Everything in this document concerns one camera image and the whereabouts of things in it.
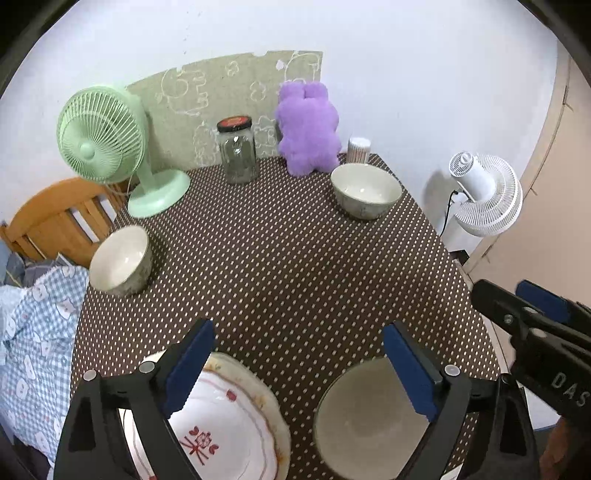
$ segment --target white fan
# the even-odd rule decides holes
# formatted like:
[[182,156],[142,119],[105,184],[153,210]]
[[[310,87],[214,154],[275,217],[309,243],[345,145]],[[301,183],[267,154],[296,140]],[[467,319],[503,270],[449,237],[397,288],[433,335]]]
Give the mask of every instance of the white fan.
[[498,235],[515,221],[523,191],[513,168],[494,155],[460,152],[449,162],[449,172],[468,197],[455,217],[472,235]]

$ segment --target jar lid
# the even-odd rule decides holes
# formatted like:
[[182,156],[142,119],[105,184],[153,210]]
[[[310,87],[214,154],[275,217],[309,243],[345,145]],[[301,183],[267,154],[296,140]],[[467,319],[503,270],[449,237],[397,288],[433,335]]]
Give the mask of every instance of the jar lid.
[[252,127],[252,118],[246,115],[229,116],[217,123],[217,131],[222,133],[238,132]]

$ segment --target green fan base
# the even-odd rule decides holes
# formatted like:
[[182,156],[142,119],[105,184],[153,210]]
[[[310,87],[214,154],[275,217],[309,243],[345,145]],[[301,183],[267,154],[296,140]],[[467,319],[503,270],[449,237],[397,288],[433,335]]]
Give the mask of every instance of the green fan base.
[[134,218],[147,218],[177,203],[189,189],[191,179],[180,170],[164,170],[153,174],[153,187],[140,183],[129,196],[127,211]]

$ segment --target wooden chair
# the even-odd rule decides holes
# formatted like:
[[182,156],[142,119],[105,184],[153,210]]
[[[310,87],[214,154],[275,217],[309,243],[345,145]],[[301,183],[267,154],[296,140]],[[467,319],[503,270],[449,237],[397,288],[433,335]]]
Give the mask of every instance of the wooden chair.
[[[121,192],[119,185],[111,186]],[[55,258],[58,252],[84,267],[90,265],[99,243],[93,243],[72,215],[77,209],[99,241],[112,227],[98,196],[107,197],[118,212],[124,197],[104,185],[81,178],[62,180],[37,193],[23,205],[8,226],[0,226],[0,238],[8,247],[32,260]]]

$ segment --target green fan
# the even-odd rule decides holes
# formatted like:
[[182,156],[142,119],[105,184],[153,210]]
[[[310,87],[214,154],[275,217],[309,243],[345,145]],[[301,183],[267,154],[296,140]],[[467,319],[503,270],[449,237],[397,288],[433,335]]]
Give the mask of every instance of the green fan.
[[59,116],[57,145],[70,168],[86,180],[118,183],[137,174],[139,185],[127,205],[135,218],[166,210],[189,188],[183,171],[152,173],[148,119],[139,97],[125,89],[94,86],[75,93]]

